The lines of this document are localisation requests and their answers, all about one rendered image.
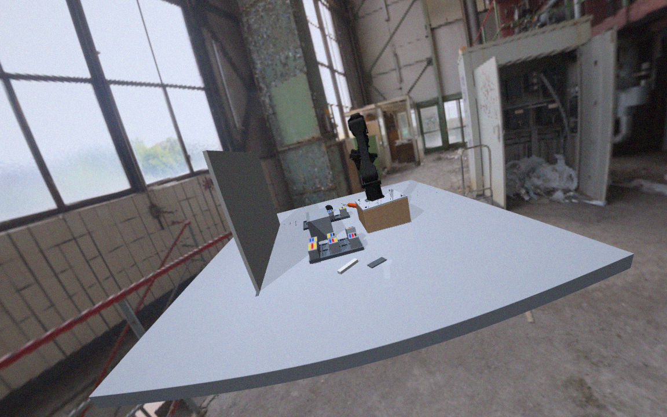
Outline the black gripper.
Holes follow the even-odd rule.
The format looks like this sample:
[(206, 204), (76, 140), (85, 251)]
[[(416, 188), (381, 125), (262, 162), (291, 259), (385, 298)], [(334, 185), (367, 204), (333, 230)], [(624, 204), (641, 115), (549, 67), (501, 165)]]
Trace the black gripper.
[[(367, 148), (370, 148), (370, 145), (367, 144)], [(356, 164), (358, 170), (360, 169), (360, 166), (361, 166), (361, 163), (362, 163), (362, 159), (360, 159), (360, 157), (361, 157), (360, 153), (351, 153), (350, 154), (350, 159), (353, 159), (353, 161)], [(378, 157), (378, 153), (370, 153), (369, 152), (369, 158), (370, 158), (372, 164), (374, 162), (374, 159), (376, 159), (377, 157)]]

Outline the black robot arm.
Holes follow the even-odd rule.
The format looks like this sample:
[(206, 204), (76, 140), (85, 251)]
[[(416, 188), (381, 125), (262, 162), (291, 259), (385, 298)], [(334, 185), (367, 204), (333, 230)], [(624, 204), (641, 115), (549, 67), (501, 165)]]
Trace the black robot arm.
[(369, 143), (367, 134), (369, 133), (365, 118), (358, 112), (354, 115), (350, 115), (347, 124), (349, 125), (350, 132), (355, 136), (357, 145), (359, 147), (357, 150), (352, 149), (350, 153), (360, 153), (362, 158), (362, 174), (360, 181), (362, 183), (362, 188), (366, 188), (365, 193), (367, 195), (367, 200), (379, 200), (380, 198), (384, 197), (380, 187), (382, 183), (380, 181), (378, 170), (375, 168), (374, 164), (371, 163), (369, 158), (369, 152), (367, 148), (367, 144)]

